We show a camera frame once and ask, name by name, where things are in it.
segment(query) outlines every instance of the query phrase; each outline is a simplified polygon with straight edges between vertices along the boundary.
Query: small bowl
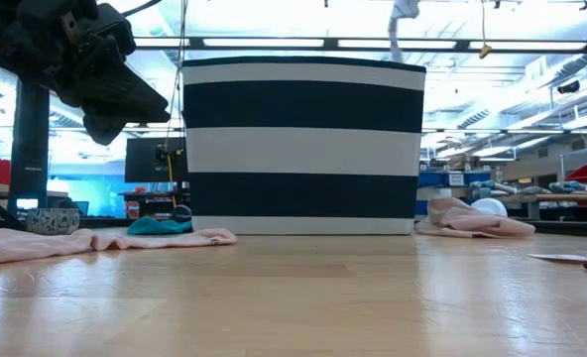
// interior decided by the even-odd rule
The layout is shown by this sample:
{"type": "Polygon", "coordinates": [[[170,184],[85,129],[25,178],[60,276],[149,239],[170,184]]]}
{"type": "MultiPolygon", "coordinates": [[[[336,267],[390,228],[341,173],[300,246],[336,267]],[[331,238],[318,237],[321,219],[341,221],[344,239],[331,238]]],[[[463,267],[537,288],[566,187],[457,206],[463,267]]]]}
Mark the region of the small bowl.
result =
{"type": "Polygon", "coordinates": [[[79,227],[77,208],[35,208],[27,213],[27,230],[36,234],[71,234],[79,227]]]}

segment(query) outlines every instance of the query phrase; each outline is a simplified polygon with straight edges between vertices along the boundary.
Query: navy and white striped bin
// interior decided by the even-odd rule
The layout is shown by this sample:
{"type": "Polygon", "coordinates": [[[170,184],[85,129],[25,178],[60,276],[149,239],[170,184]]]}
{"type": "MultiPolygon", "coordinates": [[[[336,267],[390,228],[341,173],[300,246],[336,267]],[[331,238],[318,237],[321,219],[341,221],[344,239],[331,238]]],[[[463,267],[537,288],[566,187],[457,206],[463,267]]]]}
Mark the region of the navy and white striped bin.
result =
{"type": "Polygon", "coordinates": [[[424,80],[366,59],[186,61],[195,229],[410,234],[424,80]]]}

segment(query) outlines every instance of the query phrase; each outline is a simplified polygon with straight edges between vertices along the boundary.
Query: wooden floor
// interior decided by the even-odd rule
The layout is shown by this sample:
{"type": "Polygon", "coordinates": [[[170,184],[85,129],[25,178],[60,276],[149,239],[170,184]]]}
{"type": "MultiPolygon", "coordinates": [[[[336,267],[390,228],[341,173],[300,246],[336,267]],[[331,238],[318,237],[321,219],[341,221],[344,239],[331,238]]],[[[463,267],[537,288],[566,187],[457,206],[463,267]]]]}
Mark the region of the wooden floor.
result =
{"type": "Polygon", "coordinates": [[[0,265],[0,356],[587,356],[587,238],[242,237],[0,265]]]}

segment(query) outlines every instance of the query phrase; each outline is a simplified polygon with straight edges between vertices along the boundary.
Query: ceiling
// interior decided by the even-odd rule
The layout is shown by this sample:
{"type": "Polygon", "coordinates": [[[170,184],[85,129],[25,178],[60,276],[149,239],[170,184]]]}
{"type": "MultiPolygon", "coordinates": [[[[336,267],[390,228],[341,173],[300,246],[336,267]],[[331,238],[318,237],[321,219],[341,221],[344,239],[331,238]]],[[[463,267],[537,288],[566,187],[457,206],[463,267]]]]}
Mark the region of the ceiling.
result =
{"type": "MultiPolygon", "coordinates": [[[[129,10],[145,1],[107,0],[120,11],[129,10]]],[[[400,20],[398,36],[403,39],[470,39],[482,40],[482,27],[490,40],[571,41],[587,43],[587,9],[579,11],[581,1],[521,0],[501,1],[485,6],[485,19],[480,1],[427,1],[419,4],[420,15],[414,20],[400,20]]],[[[388,19],[393,6],[390,0],[189,0],[186,12],[188,37],[273,37],[273,38],[375,38],[388,36],[388,19]]],[[[163,0],[160,4],[129,18],[133,32],[141,38],[179,36],[180,1],[163,0]]],[[[177,50],[137,50],[128,64],[169,101],[173,96],[177,50]]],[[[323,52],[286,50],[185,51],[187,59],[227,56],[334,56],[389,60],[385,49],[369,52],[323,52]]],[[[425,129],[448,129],[457,132],[426,133],[422,148],[426,156],[448,149],[463,151],[472,147],[505,142],[514,147],[548,135],[492,133],[488,129],[563,129],[563,125],[587,115],[587,57],[552,54],[497,54],[484,59],[476,54],[442,52],[407,52],[407,63],[427,67],[425,129]],[[555,87],[575,79],[580,91],[560,95],[555,87]],[[577,114],[573,110],[577,103],[577,114]]],[[[15,78],[0,69],[0,155],[8,155],[14,112],[15,78]]],[[[178,97],[172,110],[171,127],[180,127],[178,97]]],[[[53,156],[55,161],[88,163],[120,160],[125,143],[134,133],[123,133],[108,148],[93,144],[79,131],[81,113],[66,107],[55,97],[52,101],[54,127],[72,128],[56,131],[51,142],[52,153],[60,143],[75,141],[77,152],[53,156]]],[[[167,124],[152,124],[153,130],[164,130],[167,124]]],[[[587,128],[577,126],[574,129],[587,128]]],[[[143,134],[159,136],[161,132],[143,134]]]]}

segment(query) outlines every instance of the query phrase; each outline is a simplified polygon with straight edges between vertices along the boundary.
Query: computer monitor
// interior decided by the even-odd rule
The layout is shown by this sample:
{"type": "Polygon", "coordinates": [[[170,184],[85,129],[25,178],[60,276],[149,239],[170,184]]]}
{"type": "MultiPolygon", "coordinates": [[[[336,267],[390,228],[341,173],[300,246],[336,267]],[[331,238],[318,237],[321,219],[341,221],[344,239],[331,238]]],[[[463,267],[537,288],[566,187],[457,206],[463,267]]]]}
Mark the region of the computer monitor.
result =
{"type": "MultiPolygon", "coordinates": [[[[168,138],[173,181],[187,181],[185,138],[168,138]]],[[[125,182],[168,182],[170,180],[166,138],[128,139],[125,182]]]]}

